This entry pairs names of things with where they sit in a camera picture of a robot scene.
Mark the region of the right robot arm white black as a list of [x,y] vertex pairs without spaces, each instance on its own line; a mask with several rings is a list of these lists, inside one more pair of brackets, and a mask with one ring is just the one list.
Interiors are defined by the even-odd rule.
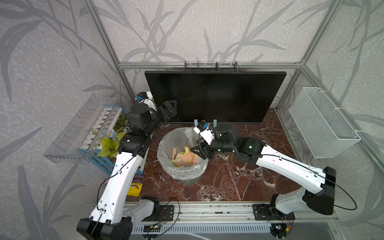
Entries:
[[312,210],[330,216],[334,212],[337,172],[316,168],[290,158],[263,141],[240,136],[235,125],[222,122],[216,127],[202,121],[194,127],[199,136],[191,151],[211,160],[215,154],[233,154],[238,160],[272,170],[301,186],[287,194],[273,195],[268,212],[284,217],[295,211]]

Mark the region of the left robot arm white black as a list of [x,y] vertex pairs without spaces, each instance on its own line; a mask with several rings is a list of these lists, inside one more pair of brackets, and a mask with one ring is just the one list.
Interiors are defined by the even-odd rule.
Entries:
[[88,240],[127,240],[133,228],[144,219],[160,219],[160,203],[146,197],[124,211],[124,204],[137,169],[153,142],[152,134],[162,123],[177,115],[177,101],[165,101],[151,108],[137,103],[129,113],[130,129],[120,140],[118,154],[107,186],[98,196],[90,217],[80,219],[77,232]]

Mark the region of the grey bin with plastic bag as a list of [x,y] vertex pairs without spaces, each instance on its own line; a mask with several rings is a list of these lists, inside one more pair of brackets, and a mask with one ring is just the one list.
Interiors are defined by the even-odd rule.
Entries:
[[199,135],[192,127],[167,133],[159,143],[157,159],[163,170],[174,180],[189,186],[197,183],[208,166],[208,159],[192,152]]

